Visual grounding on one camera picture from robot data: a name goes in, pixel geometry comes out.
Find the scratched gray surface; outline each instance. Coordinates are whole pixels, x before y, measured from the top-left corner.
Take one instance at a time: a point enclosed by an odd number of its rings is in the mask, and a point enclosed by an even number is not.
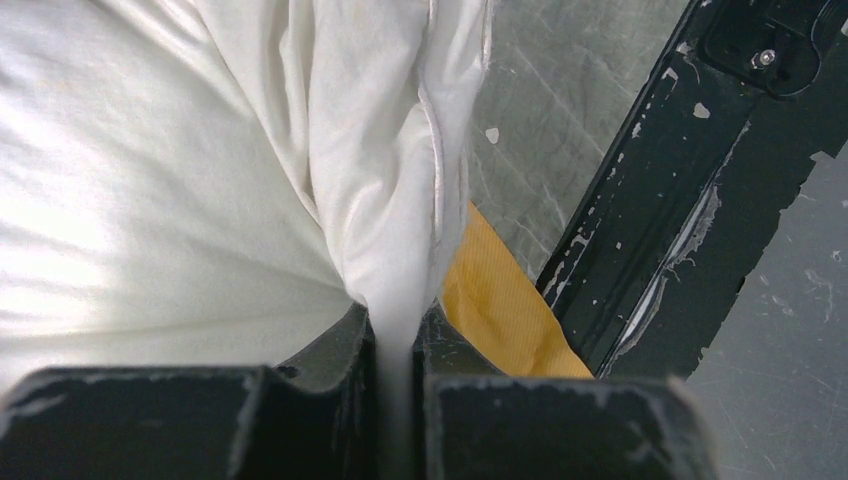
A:
[[[687,0],[500,0],[472,199],[535,280]],[[497,128],[492,144],[485,131]]]
[[[814,159],[687,381],[725,479],[848,478],[848,147]]]

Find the yellow cloth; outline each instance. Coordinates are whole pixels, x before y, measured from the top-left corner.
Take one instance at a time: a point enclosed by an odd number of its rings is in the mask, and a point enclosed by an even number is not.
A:
[[[473,206],[445,279],[448,321],[508,375],[591,378],[497,233]]]

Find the white cloth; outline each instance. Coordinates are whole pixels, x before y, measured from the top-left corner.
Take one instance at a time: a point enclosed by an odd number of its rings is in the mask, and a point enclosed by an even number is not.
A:
[[[489,13],[0,2],[0,392],[48,365],[277,363],[350,298],[405,391],[462,236]]]

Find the screw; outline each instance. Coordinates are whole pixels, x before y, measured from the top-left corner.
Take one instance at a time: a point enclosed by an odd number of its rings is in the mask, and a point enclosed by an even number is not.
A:
[[[751,59],[751,65],[755,70],[763,70],[774,63],[775,60],[777,60],[777,52],[769,48],[754,55],[754,58]]]

